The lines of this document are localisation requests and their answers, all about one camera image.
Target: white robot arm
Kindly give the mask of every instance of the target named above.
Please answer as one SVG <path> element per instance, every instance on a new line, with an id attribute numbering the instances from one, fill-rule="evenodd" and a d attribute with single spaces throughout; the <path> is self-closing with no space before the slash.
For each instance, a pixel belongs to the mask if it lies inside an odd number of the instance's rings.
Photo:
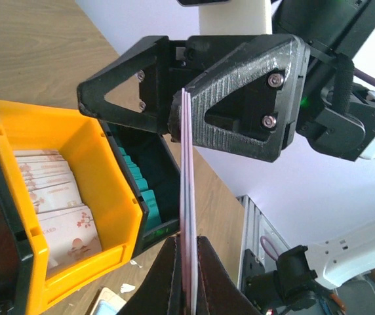
<path id="1" fill-rule="evenodd" d="M 231 0 L 199 7 L 201 35 L 272 34 L 269 0 Z"/>
<path id="2" fill-rule="evenodd" d="M 306 259 L 327 289 L 375 268 L 375 222 L 322 244 L 309 245 Z"/>

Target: printed card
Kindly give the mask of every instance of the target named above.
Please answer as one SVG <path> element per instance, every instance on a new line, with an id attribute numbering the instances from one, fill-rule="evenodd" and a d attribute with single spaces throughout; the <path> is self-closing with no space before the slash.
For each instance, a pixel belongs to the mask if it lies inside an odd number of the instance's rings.
<path id="1" fill-rule="evenodd" d="M 74 182 L 36 189 L 29 194 L 36 213 L 74 207 L 82 203 Z"/>
<path id="2" fill-rule="evenodd" d="M 60 169 L 42 169 L 40 171 L 34 171 L 32 173 L 22 173 L 24 180 L 29 179 L 40 179 L 47 176 L 54 176 L 59 174 L 69 173 L 69 168 L 60 168 Z"/>
<path id="3" fill-rule="evenodd" d="M 49 156 L 59 154 L 58 150 L 14 150 L 14 156 Z"/>
<path id="4" fill-rule="evenodd" d="M 75 185 L 77 185 L 77 183 L 75 182 L 74 175 L 71 172 L 53 175 L 49 177 L 31 178 L 25 180 L 26 186 L 30 192 L 36 189 L 42 189 L 54 185 L 64 184 L 66 182 L 73 182 L 75 183 Z"/>
<path id="5" fill-rule="evenodd" d="M 65 161 L 60 154 L 51 154 L 49 156 L 19 156 L 16 157 L 17 163 L 35 163 L 50 161 Z"/>
<path id="6" fill-rule="evenodd" d="M 32 174 L 36 171 L 44 171 L 51 169 L 68 169 L 69 165 L 67 161 L 48 161 L 48 162 L 33 162 L 33 163 L 19 163 L 20 171 L 23 174 Z"/>
<path id="7" fill-rule="evenodd" d="M 63 268 L 102 251 L 87 206 L 38 214 L 49 246 L 49 268 Z"/>

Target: paper scrap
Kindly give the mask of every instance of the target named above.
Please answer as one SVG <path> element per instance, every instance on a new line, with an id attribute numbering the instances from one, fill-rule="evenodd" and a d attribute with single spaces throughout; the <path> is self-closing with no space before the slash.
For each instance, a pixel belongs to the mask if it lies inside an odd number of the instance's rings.
<path id="1" fill-rule="evenodd" d="M 136 261 L 130 260 L 129 263 L 133 266 L 138 266 L 139 268 L 142 268 L 142 266 L 138 264 Z"/>
<path id="2" fill-rule="evenodd" d="M 127 283 L 124 283 L 123 285 L 121 285 L 121 293 L 128 293 L 134 290 L 135 290 L 135 285 L 130 285 Z"/>

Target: pink card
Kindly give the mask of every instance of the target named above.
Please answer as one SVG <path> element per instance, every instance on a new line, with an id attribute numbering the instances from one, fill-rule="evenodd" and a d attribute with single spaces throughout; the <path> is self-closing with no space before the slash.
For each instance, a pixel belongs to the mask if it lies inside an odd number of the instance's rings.
<path id="1" fill-rule="evenodd" d="M 36 213 L 65 209 L 82 204 L 78 187 L 74 182 L 36 189 L 29 193 Z"/>
<path id="2" fill-rule="evenodd" d="M 102 251 L 90 209 L 84 205 L 38 214 L 49 247 L 51 271 L 57 271 Z"/>

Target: floral illustration on card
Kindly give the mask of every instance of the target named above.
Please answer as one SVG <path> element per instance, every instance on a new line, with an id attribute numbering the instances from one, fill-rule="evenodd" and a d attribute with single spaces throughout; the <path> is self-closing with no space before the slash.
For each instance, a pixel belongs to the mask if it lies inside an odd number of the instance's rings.
<path id="1" fill-rule="evenodd" d="M 89 228 L 91 226 L 91 222 L 94 221 L 91 216 L 89 216 L 86 212 L 81 213 L 81 220 L 77 222 L 77 226 L 80 228 L 84 226 L 85 228 Z"/>
<path id="2" fill-rule="evenodd" d="M 28 165 L 28 164 L 23 164 L 23 165 L 21 165 L 20 166 L 20 170 L 21 170 L 21 172 L 29 172 L 30 170 L 31 170 L 31 167 L 30 167 L 30 165 Z"/>
<path id="3" fill-rule="evenodd" d="M 80 238 L 75 238 L 72 242 L 72 248 L 67 252 L 74 261 L 80 261 L 81 259 L 88 257 L 98 251 L 99 241 L 98 238 L 91 239 L 90 243 L 84 245 Z"/>
<path id="4" fill-rule="evenodd" d="M 31 202 L 33 203 L 33 206 L 35 207 L 36 213 L 39 213 L 39 206 L 41 203 L 45 203 L 45 199 L 43 199 L 42 197 L 37 199 L 37 194 L 35 194 L 34 192 L 30 192 L 29 195 L 31 198 Z"/>

